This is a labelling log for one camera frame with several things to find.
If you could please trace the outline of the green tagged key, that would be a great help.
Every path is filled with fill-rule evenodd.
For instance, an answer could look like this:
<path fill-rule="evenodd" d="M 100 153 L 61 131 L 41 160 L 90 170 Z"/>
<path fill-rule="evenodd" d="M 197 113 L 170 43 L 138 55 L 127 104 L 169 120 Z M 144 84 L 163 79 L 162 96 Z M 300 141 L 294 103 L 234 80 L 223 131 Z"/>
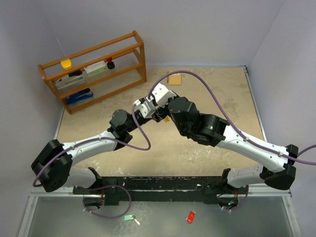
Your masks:
<path fill-rule="evenodd" d="M 124 221 L 134 221 L 137 225 L 140 226 L 140 222 L 136 219 L 136 216 L 133 215 L 133 214 L 123 215 L 122 218 L 123 218 Z"/>

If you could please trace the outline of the red tagged key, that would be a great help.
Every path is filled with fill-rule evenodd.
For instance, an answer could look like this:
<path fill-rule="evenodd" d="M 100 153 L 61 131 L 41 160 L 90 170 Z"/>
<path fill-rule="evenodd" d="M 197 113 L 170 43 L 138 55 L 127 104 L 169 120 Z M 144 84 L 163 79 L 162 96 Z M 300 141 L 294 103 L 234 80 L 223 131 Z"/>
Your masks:
<path fill-rule="evenodd" d="M 192 224 L 194 221 L 194 218 L 196 216 L 196 213 L 192 210 L 190 211 L 189 215 L 185 218 L 188 224 Z"/>

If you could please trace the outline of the black white stapler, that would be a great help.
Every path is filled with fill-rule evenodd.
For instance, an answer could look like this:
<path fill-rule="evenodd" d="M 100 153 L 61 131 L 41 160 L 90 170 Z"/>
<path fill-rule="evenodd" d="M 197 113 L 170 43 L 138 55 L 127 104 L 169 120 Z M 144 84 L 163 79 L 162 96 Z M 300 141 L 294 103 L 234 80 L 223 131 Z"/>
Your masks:
<path fill-rule="evenodd" d="M 69 86 L 77 85 L 86 79 L 87 74 L 81 70 L 74 71 L 57 80 L 54 84 L 57 89 L 64 89 Z"/>

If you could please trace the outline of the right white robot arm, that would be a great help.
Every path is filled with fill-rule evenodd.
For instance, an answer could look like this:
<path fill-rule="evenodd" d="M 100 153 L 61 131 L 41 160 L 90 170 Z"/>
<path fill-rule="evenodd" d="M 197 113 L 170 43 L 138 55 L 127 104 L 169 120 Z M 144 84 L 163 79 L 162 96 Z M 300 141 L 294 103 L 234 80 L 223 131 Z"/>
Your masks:
<path fill-rule="evenodd" d="M 280 147 L 248 134 L 241 136 L 230 122 L 212 114 L 201 114 L 195 103 L 185 97 L 159 99 L 157 104 L 171 117 L 181 136 L 198 144 L 236 152 L 257 162 L 241 169 L 225 169 L 220 189 L 231 193 L 236 188 L 265 183 L 278 190 L 288 190 L 295 180 L 294 159 L 298 148 Z"/>

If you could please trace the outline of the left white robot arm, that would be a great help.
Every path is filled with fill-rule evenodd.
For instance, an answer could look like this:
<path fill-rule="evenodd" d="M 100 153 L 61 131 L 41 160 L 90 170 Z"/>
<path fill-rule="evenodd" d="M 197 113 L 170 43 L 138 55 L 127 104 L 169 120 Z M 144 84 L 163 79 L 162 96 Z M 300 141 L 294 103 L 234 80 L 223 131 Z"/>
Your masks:
<path fill-rule="evenodd" d="M 162 108 L 151 112 L 132 109 L 131 113 L 120 109 L 114 111 L 110 127 L 98 135 L 69 143 L 60 143 L 57 139 L 49 141 L 31 164 L 36 176 L 33 187 L 43 187 L 49 193 L 66 185 L 70 178 L 82 175 L 85 180 L 84 188 L 91 194 L 99 192 L 101 180 L 90 169 L 75 171 L 74 165 L 95 155 L 114 152 L 124 147 L 148 151 L 151 142 L 141 126 L 151 120 L 160 122 L 166 116 Z M 147 142 L 145 148 L 129 143 L 133 138 L 130 133 L 136 129 Z"/>

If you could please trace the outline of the blue stapler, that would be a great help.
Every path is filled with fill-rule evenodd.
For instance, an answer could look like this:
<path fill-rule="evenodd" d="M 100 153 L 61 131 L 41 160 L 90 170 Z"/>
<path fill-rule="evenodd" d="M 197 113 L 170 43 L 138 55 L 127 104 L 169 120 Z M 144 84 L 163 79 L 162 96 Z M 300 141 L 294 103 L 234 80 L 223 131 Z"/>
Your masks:
<path fill-rule="evenodd" d="M 91 98 L 93 96 L 93 92 L 91 92 L 90 88 L 86 88 L 79 92 L 76 92 L 66 98 L 66 102 L 68 105 L 74 104 L 76 102 L 82 101 L 84 99 Z"/>

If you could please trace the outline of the brown spiral notebook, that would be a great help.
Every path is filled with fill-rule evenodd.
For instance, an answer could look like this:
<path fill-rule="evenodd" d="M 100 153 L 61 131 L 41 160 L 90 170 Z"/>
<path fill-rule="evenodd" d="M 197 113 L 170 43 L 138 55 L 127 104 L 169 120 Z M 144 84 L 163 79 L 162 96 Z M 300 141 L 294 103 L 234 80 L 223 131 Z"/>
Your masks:
<path fill-rule="evenodd" d="M 181 73 L 173 73 L 167 77 L 167 83 L 169 85 L 181 85 L 182 84 L 182 75 Z"/>

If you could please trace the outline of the yellow lidded container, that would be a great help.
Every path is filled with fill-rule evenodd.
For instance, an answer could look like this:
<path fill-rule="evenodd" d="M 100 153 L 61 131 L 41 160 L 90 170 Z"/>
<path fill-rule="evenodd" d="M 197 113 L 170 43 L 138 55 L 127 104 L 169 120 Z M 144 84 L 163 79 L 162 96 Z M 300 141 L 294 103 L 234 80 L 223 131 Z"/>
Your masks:
<path fill-rule="evenodd" d="M 73 67 L 73 64 L 70 59 L 64 59 L 60 61 L 62 68 L 66 71 Z"/>

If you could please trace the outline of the red black bottle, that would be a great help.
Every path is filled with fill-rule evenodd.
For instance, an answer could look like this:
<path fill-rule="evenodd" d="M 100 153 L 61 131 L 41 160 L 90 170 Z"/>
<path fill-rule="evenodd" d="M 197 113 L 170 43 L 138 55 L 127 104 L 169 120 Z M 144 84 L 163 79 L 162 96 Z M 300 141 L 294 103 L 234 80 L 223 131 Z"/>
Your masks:
<path fill-rule="evenodd" d="M 107 58 L 106 61 L 107 61 L 107 67 L 108 67 L 109 70 L 112 70 L 112 69 L 115 68 L 115 64 L 113 62 L 113 58 L 112 57 Z"/>

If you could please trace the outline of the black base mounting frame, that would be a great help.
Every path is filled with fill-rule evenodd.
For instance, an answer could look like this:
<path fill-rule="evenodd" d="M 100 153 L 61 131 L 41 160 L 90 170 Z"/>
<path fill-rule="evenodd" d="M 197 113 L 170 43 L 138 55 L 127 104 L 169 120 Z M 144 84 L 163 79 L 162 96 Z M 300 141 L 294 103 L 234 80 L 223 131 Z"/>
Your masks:
<path fill-rule="evenodd" d="M 121 201 L 202 202 L 228 204 L 229 198 L 247 193 L 247 188 L 234 188 L 221 176 L 136 176 L 101 177 L 89 188 L 74 187 L 75 195 L 98 196 L 104 205 Z"/>

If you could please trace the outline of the orange wooden shelf rack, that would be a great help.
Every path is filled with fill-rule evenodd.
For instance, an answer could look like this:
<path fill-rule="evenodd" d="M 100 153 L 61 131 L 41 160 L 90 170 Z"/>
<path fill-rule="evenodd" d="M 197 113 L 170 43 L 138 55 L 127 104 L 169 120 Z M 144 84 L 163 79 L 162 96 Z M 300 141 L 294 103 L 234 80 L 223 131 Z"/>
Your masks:
<path fill-rule="evenodd" d="M 137 31 L 38 65 L 68 114 L 147 81 L 145 44 Z"/>

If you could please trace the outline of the white cardboard box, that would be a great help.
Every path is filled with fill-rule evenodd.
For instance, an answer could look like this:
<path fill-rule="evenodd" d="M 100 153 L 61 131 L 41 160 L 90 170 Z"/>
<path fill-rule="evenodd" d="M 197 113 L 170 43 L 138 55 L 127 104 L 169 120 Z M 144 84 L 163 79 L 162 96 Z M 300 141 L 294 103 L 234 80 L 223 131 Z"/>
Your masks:
<path fill-rule="evenodd" d="M 102 60 L 84 67 L 84 71 L 89 77 L 93 77 L 97 74 L 104 72 L 107 69 L 106 63 Z"/>

